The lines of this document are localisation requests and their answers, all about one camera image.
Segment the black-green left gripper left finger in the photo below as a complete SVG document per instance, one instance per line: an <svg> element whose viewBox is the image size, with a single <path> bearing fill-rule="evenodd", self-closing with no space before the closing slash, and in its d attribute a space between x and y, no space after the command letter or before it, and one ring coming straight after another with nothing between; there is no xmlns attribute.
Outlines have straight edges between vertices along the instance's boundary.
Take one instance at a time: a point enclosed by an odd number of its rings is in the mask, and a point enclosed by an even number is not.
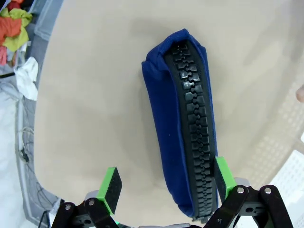
<svg viewBox="0 0 304 228"><path fill-rule="evenodd" d="M108 168L102 184L94 197L81 204L62 203L57 211L53 228L117 228L112 218L122 189L116 167Z"/></svg>

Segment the black-green left gripper right finger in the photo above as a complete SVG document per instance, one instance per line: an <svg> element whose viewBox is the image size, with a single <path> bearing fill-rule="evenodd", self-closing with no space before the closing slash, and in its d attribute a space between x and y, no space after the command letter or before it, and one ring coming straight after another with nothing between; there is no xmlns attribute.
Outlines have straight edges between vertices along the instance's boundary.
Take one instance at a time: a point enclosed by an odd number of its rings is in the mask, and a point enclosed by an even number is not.
<svg viewBox="0 0 304 228"><path fill-rule="evenodd" d="M238 184L224 157L215 158L214 178L221 206L204 227L235 228L242 216L251 217L258 228L293 227L276 186L265 185L255 190L244 185L245 179L241 179L241 184Z"/></svg>

